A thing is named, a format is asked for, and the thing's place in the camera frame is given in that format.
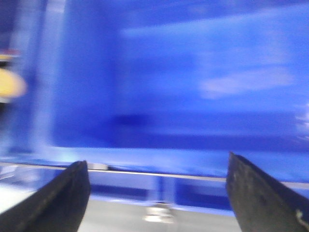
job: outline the yellow object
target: yellow object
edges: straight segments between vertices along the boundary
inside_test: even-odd
[[[10,55],[0,54],[0,59],[2,59],[2,60],[11,60],[12,57]]]
[[[6,69],[0,69],[0,97],[19,97],[25,91],[26,83],[19,75]]]

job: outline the metal rail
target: metal rail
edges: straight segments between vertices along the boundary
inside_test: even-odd
[[[2,162],[2,166],[20,166],[20,167],[32,167],[39,169],[53,169],[53,170],[64,170],[66,167],[56,166],[56,165],[41,165],[41,164],[24,164],[24,163],[14,163],[14,162]],[[204,180],[204,181],[214,181],[214,182],[225,182],[226,178],[224,177],[211,177],[211,176],[199,176],[199,175],[185,175],[185,174],[168,174],[168,173],[150,173],[150,172],[136,172],[136,171],[119,171],[119,170],[108,170],[108,169],[93,169],[88,168],[89,172],[96,173],[111,173],[111,174],[132,174],[132,175],[146,175],[146,176],[158,176],[158,177],[170,177],[178,179],[189,179],[189,180]],[[309,189],[309,183],[303,182],[281,182],[285,186],[292,189]]]

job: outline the blue bin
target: blue bin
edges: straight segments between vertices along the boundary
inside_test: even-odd
[[[11,69],[28,91],[3,157],[224,179],[233,151],[308,183],[308,11],[306,0],[21,1]],[[224,181],[90,180],[105,200],[230,210]]]

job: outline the white floor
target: white floor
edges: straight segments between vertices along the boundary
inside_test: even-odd
[[[0,185],[0,212],[31,195],[30,190]],[[146,207],[89,200],[79,232],[240,232],[234,217],[173,210],[174,223],[143,220]]]

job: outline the blue plastic container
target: blue plastic container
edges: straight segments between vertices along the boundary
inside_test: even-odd
[[[309,182],[309,1],[28,0],[18,12],[12,69],[28,93],[4,154],[224,178],[233,151]],[[106,199],[230,209],[223,182],[90,178]]]

